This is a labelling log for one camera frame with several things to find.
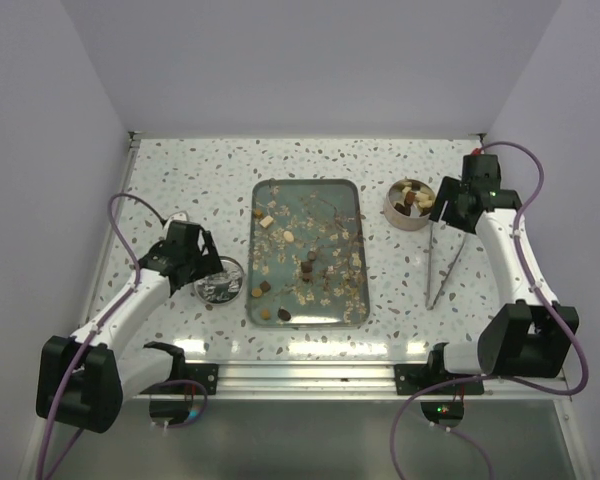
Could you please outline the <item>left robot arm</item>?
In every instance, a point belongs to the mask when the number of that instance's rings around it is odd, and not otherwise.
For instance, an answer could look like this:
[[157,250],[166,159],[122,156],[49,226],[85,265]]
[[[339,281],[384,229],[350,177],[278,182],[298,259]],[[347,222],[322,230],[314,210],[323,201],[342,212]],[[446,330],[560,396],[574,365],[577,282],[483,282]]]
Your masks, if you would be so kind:
[[132,361],[121,358],[141,324],[185,286],[222,272],[210,231],[174,220],[166,237],[137,262],[105,310],[69,337],[43,346],[36,413],[49,421],[106,432],[124,402],[155,386],[181,390],[188,379],[182,348],[151,341]]

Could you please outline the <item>round tin container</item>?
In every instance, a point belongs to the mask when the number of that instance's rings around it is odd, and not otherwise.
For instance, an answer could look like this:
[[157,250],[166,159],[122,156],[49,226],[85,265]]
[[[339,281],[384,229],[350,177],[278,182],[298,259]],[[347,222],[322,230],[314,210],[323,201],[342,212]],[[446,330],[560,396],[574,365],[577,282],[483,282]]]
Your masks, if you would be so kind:
[[427,184],[405,178],[387,191],[383,214],[389,224],[399,230],[418,231],[429,223],[435,200],[436,194]]

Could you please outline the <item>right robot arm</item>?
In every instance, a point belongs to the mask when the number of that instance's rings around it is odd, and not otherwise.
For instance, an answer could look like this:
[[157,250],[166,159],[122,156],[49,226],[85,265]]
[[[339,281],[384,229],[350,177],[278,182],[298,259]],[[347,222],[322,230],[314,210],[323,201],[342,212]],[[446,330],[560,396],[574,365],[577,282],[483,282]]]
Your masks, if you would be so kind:
[[425,379],[448,392],[475,375],[554,378],[579,326],[575,308],[560,303],[530,246],[518,193],[501,186],[497,156],[474,151],[460,178],[446,177],[431,213],[476,236],[494,275],[499,310],[475,341],[439,343],[428,355]]

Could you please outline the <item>silver embossed tin lid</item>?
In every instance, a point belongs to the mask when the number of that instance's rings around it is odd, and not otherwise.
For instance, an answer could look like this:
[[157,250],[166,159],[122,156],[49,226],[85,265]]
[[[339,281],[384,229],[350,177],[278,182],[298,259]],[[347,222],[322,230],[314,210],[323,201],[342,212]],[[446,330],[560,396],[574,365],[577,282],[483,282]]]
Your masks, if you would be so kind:
[[232,302],[245,284],[245,272],[232,257],[221,256],[223,270],[193,283],[193,293],[206,305],[219,306]]

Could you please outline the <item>metal serving tongs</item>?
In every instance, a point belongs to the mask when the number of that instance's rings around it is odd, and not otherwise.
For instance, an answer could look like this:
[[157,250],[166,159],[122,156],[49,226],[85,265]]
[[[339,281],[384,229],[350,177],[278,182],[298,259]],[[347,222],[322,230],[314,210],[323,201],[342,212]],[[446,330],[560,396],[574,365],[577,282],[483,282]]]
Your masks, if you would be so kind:
[[428,311],[434,310],[445,294],[447,283],[460,262],[468,240],[466,234],[454,234],[450,229],[444,229],[441,238],[438,238],[439,233],[439,225],[429,222],[425,289],[425,306]]

